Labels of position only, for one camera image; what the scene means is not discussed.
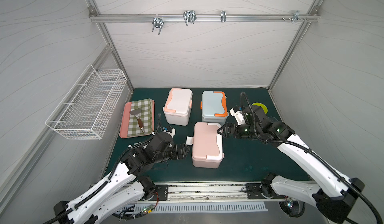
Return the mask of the white peach first aid kit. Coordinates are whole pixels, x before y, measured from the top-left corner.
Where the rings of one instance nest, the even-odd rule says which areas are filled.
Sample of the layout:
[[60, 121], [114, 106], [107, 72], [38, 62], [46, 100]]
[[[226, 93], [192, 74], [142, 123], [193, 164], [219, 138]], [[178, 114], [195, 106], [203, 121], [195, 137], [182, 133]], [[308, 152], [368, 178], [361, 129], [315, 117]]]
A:
[[187, 126], [193, 105], [190, 89], [172, 88], [163, 107], [168, 124]]

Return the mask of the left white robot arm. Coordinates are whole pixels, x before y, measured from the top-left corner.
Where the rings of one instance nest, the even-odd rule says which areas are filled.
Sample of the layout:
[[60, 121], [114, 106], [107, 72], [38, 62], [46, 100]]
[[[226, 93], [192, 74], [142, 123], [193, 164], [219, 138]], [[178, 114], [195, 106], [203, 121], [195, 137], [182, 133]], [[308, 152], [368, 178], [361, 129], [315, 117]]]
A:
[[156, 185], [145, 173], [155, 164], [185, 159], [190, 151], [184, 143], [175, 144], [173, 136], [159, 132], [124, 150], [110, 173], [76, 199], [57, 203], [56, 216], [47, 222], [97, 224], [130, 203], [150, 200]]

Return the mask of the metal hook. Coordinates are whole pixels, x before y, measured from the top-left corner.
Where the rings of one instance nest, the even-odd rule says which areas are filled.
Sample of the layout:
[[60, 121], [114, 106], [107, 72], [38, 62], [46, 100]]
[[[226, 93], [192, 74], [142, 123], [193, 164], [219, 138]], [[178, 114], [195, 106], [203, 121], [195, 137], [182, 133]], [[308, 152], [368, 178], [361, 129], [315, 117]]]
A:
[[186, 26], [189, 25], [189, 23], [194, 24], [197, 16], [195, 11], [186, 11], [183, 13], [183, 19], [185, 21]]
[[225, 23], [227, 19], [226, 11], [221, 11], [221, 23]]
[[158, 29], [158, 35], [160, 35], [162, 28], [164, 26], [163, 19], [161, 19], [159, 17], [155, 17], [155, 18], [153, 18], [152, 24], [153, 24], [152, 32], [154, 32], [155, 29]]
[[282, 18], [282, 20], [284, 22], [290, 22], [290, 23], [295, 23], [295, 22], [307, 22], [309, 19], [306, 18], [306, 17], [301, 17], [300, 16], [300, 12], [299, 11], [296, 11], [292, 17], [286, 19], [286, 18]]

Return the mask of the green checkered cloth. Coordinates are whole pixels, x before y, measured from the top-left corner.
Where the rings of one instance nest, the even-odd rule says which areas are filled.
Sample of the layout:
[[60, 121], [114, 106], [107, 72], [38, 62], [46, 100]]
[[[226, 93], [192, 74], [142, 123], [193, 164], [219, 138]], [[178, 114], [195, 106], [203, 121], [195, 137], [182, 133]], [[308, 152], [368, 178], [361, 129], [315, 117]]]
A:
[[[153, 132], [153, 105], [150, 99], [133, 101], [128, 103], [129, 125], [127, 130], [127, 138], [150, 135]], [[135, 115], [130, 114], [130, 111], [141, 109], [138, 114], [143, 122], [144, 130], [141, 131], [138, 120]]]

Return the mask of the green bowl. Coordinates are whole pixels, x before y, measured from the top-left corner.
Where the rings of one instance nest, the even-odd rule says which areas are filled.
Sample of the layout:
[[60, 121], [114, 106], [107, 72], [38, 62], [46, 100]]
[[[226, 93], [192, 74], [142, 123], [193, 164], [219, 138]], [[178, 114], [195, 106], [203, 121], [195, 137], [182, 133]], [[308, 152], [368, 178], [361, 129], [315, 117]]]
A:
[[256, 115], [266, 115], [268, 113], [268, 108], [266, 105], [262, 103], [253, 103], [252, 104], [252, 111], [256, 113]]

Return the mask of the pink tray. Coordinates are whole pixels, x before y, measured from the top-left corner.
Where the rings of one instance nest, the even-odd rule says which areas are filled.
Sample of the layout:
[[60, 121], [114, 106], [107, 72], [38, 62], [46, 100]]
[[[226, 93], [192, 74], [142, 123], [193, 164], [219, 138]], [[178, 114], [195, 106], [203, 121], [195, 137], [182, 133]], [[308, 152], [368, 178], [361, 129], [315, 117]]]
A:
[[[154, 131], [154, 126], [155, 126], [155, 101], [150, 99], [152, 101], [152, 105], [153, 105], [153, 131]], [[125, 107], [124, 107], [124, 112], [123, 112], [123, 117], [122, 117], [122, 123], [121, 123], [121, 128], [120, 128], [120, 138], [122, 139], [128, 139], [127, 138], [127, 130], [128, 130], [128, 125], [129, 125], [129, 117], [128, 117], [128, 103], [125, 104]]]

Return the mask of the aluminium crossbar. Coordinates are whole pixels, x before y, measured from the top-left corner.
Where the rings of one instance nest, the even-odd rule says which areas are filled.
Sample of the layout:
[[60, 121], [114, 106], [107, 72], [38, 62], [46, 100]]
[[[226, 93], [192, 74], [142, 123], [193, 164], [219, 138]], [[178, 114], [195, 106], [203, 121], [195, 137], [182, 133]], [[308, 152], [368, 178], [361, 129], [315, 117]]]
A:
[[[225, 23], [253, 23], [253, 22], [284, 22], [282, 18], [290, 18], [293, 14], [228, 14]], [[221, 23], [221, 14], [196, 14], [195, 23]], [[321, 16], [300, 14], [308, 18], [308, 22], [317, 22]], [[93, 23], [151, 23], [153, 18], [159, 17], [164, 23], [183, 23], [182, 14], [158, 15], [96, 15], [90, 17]]]

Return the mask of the blue orange first aid kit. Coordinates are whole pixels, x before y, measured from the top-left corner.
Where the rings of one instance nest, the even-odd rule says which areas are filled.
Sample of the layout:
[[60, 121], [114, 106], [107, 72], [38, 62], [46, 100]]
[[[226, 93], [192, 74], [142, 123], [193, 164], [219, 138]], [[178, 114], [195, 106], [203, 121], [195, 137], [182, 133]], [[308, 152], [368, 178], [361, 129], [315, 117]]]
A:
[[223, 126], [229, 116], [226, 98], [222, 91], [204, 91], [201, 101], [202, 122]]

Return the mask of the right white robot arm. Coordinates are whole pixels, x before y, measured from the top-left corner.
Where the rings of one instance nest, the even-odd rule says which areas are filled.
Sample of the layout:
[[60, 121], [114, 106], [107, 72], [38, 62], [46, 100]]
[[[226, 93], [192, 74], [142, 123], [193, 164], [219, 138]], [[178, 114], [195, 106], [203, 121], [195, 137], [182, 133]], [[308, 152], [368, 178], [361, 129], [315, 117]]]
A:
[[348, 218], [357, 199], [372, 211], [378, 224], [383, 223], [374, 205], [363, 195], [365, 184], [349, 178], [328, 164], [310, 149], [287, 124], [269, 118], [262, 107], [234, 107], [230, 114], [235, 123], [225, 123], [217, 130], [224, 138], [257, 140], [277, 148], [291, 158], [314, 181], [313, 184], [293, 181], [268, 174], [258, 192], [266, 199], [285, 196], [316, 207], [328, 220], [342, 224]]

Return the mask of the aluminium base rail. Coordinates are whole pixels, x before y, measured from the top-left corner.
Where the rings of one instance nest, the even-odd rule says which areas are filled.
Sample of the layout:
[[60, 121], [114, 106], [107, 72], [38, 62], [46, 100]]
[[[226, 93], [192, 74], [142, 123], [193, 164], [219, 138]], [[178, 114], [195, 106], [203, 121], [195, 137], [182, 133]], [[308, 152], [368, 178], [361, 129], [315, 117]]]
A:
[[314, 181], [296, 182], [278, 178], [278, 183], [272, 185], [272, 194], [268, 197], [262, 193], [262, 184], [257, 183], [149, 183], [145, 188], [141, 183], [134, 182], [117, 190], [98, 186], [90, 189], [86, 202], [89, 207], [117, 207], [121, 208], [136, 202], [164, 202], [164, 203], [235, 203], [235, 202], [283, 202], [287, 200], [306, 202], [312, 206], [316, 204], [312, 195], [320, 190]]

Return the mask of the pink first aid kit box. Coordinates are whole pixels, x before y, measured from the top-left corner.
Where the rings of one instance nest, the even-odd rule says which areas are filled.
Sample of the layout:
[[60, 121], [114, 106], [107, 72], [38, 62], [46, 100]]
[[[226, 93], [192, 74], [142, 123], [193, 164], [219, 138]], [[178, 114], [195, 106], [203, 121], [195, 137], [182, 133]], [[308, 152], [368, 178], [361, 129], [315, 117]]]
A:
[[217, 169], [225, 158], [223, 137], [217, 133], [222, 126], [218, 123], [197, 122], [194, 136], [187, 137], [186, 144], [192, 146], [194, 167]]

